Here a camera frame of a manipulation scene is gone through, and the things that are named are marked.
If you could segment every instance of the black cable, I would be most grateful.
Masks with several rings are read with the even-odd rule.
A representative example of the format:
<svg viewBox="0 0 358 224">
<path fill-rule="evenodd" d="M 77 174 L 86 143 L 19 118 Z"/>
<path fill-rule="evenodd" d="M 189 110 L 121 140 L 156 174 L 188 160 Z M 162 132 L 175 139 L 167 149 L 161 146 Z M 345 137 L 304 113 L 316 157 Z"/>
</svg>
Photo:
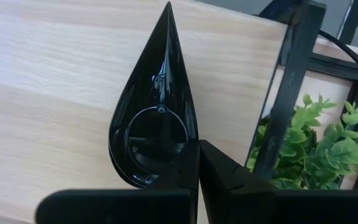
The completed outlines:
<svg viewBox="0 0 358 224">
<path fill-rule="evenodd" d="M 322 35 L 324 38 L 328 39 L 329 41 L 331 41 L 332 43 L 334 43 L 335 45 L 337 45 L 346 54 L 348 54 L 355 61 L 356 64 L 358 64 L 358 55 L 352 49 L 350 49 L 346 44 L 343 44 L 340 40 L 338 40 L 337 38 L 331 36 L 330 34 L 322 30 L 319 32 L 319 34 Z"/>
</svg>

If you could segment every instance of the wooden desk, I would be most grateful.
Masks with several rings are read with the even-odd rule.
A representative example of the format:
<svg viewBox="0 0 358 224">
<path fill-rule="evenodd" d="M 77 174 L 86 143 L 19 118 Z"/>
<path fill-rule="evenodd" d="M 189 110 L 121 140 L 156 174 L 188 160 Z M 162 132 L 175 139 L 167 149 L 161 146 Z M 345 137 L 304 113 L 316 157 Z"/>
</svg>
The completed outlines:
<svg viewBox="0 0 358 224">
<path fill-rule="evenodd" d="M 130 187 L 111 164 L 108 127 L 165 4 L 0 0 L 0 223 L 32 223 L 56 190 Z M 172 4 L 200 137 L 244 163 L 286 26 Z"/>
</svg>

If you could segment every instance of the light wood surface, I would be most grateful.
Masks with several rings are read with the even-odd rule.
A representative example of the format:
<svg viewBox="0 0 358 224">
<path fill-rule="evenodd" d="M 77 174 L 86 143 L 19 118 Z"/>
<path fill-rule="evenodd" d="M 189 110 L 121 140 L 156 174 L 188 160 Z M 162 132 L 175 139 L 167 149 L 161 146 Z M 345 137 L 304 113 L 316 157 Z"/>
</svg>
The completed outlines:
<svg viewBox="0 0 358 224">
<path fill-rule="evenodd" d="M 56 190 L 130 187 L 108 127 L 165 3 L 0 0 L 0 223 L 33 222 Z M 286 26 L 172 4 L 200 137 L 244 163 Z"/>
</svg>

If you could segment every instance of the black metal frame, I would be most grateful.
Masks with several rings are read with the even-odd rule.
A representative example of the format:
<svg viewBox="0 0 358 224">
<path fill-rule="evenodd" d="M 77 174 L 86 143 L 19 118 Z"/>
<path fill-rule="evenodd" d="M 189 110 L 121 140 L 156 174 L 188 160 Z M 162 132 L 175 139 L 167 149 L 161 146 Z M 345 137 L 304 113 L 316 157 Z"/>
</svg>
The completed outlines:
<svg viewBox="0 0 358 224">
<path fill-rule="evenodd" d="M 281 58 L 286 57 L 287 64 L 254 167 L 254 173 L 264 180 L 272 176 L 325 11 L 320 3 L 306 2 L 291 12 L 294 16 L 287 17 L 292 25 L 288 26 L 286 40 L 292 41 L 288 47 L 285 40 L 281 51 Z"/>
<path fill-rule="evenodd" d="M 265 136 L 254 168 L 254 173 L 265 180 L 271 178 L 273 167 L 281 148 L 285 131 L 291 120 L 293 107 L 307 69 L 352 81 L 353 84 L 347 96 L 347 101 L 355 102 L 356 105 L 358 105 L 358 65 L 356 63 L 314 53 L 309 57 L 310 54 L 305 53 L 310 50 L 310 46 L 314 46 L 316 40 L 316 37 L 313 36 L 314 34 L 312 36 L 310 35 L 311 30 L 314 31 L 321 27 L 320 18 L 317 17 L 317 19 L 313 18 L 313 26 L 308 26 L 307 29 L 301 29 L 302 22 L 305 22 L 304 20 L 307 18 L 305 15 L 307 11 L 304 11 L 304 6 L 309 3 L 309 0 L 274 0 L 259 15 L 267 19 L 288 24 L 286 37 L 278 60 L 278 63 L 286 65 L 286 68 L 274 106 L 270 113 L 270 124 L 265 131 Z M 278 9 L 277 7 L 273 7 L 280 4 L 282 7 Z M 342 39 L 351 40 L 354 33 L 350 36 L 352 32 L 349 31 L 352 29 L 354 30 L 357 27 L 358 6 L 356 7 L 356 5 L 354 5 L 352 10 L 353 12 L 351 11 L 347 18 L 350 22 L 345 24 L 345 32 L 342 32 Z M 296 44 L 300 37 L 302 39 L 301 46 Z M 297 54 L 298 57 L 293 60 L 291 56 Z M 293 67 L 294 63 L 298 64 L 296 71 Z M 358 132 L 358 125 L 351 127 L 351 129 Z M 249 152 L 253 148 L 253 145 L 254 142 L 251 144 Z M 355 188 L 358 189 L 358 178 Z"/>
<path fill-rule="evenodd" d="M 352 0 L 345 20 L 339 31 L 338 39 L 344 44 L 351 44 L 358 27 L 358 0 Z"/>
</svg>

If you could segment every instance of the green plant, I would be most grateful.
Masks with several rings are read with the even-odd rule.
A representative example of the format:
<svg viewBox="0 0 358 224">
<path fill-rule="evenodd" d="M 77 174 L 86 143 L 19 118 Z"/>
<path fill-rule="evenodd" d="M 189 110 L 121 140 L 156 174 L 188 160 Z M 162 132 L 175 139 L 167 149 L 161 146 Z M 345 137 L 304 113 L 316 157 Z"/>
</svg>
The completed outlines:
<svg viewBox="0 0 358 224">
<path fill-rule="evenodd" d="M 313 127 L 320 126 L 317 117 L 324 109 L 336 104 L 323 100 L 313 102 L 303 97 L 304 106 L 295 106 L 291 125 L 280 150 L 272 184 L 280 189 L 338 189 L 336 179 L 341 175 L 358 173 L 358 133 L 349 128 L 358 123 L 358 107 L 346 102 L 347 112 L 336 124 L 330 124 L 322 140 L 316 140 Z M 257 130 L 255 147 L 247 167 L 252 170 L 269 119 L 263 119 Z"/>
</svg>

